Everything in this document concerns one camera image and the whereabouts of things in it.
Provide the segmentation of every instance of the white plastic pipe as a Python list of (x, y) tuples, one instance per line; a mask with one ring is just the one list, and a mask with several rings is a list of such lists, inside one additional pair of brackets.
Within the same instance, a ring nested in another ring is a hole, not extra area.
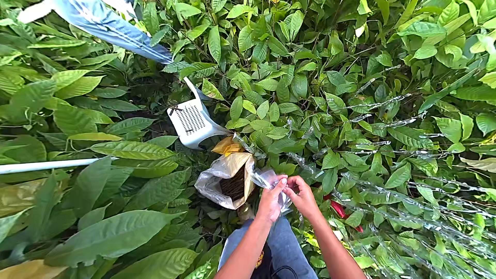
[(0, 174), (89, 165), (102, 158), (0, 165)]

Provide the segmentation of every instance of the foliage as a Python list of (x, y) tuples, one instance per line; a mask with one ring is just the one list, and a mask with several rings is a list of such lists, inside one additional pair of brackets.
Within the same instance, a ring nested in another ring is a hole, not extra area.
[[(163, 136), (187, 76), (258, 167), (312, 185), (371, 277), (496, 275), (493, 0), (137, 1), (164, 67), (0, 5), (0, 163), (103, 157), (0, 175), (3, 268), (213, 277), (238, 218), (192, 187), (216, 155)], [(287, 217), (328, 278), (310, 224)]]

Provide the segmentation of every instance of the clear plastic bag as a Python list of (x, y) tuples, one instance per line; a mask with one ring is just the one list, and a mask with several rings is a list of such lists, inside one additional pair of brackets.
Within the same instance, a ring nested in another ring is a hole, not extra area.
[[(222, 155), (212, 162), (209, 169), (200, 173), (194, 186), (200, 194), (216, 204), (227, 209), (237, 209), (246, 202), (254, 189), (251, 179), (254, 166), (255, 159), (251, 153), (238, 152), (228, 156)], [(229, 196), (222, 194), (220, 181), (234, 177), (243, 167), (245, 168), (245, 193), (242, 198), (233, 201)]]
[[(279, 177), (272, 169), (261, 171), (259, 169), (254, 170), (251, 180), (262, 188), (272, 190), (279, 183)], [(293, 203), (288, 195), (281, 192), (279, 194), (279, 206), (281, 208), (281, 216), (291, 212), (290, 206)]]

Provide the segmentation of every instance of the human hand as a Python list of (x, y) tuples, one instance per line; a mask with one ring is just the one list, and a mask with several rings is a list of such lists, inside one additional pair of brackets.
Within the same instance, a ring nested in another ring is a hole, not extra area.
[(310, 223), (313, 223), (316, 218), (323, 216), (315, 202), (310, 186), (300, 176), (288, 178), (288, 186), (283, 189), (283, 192), (288, 195), (296, 208), (298, 208)]
[(288, 176), (285, 174), (278, 175), (277, 179), (279, 180), (279, 183), (277, 183), (274, 189), (263, 189), (255, 219), (267, 221), (271, 224), (277, 220), (281, 214), (281, 208), (278, 203), (279, 194), (286, 187), (287, 178)]

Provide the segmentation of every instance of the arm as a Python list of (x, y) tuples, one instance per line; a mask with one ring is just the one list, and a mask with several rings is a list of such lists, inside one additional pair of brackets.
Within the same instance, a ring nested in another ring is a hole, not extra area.
[(270, 227), (281, 213), (277, 201), (282, 189), (286, 187), (287, 177), (287, 175), (280, 176), (281, 180), (273, 190), (263, 189), (253, 223), (226, 263), (215, 275), (216, 279), (249, 279), (251, 277), (269, 235)]
[[(293, 189), (299, 189), (300, 191), (298, 194), (295, 194)], [(365, 279), (364, 272), (334, 235), (334, 232), (315, 202), (310, 186), (305, 183), (303, 178), (300, 176), (288, 178), (288, 187), (283, 192), (289, 196), (296, 208), (312, 224), (315, 237), (317, 238), (331, 278)]]

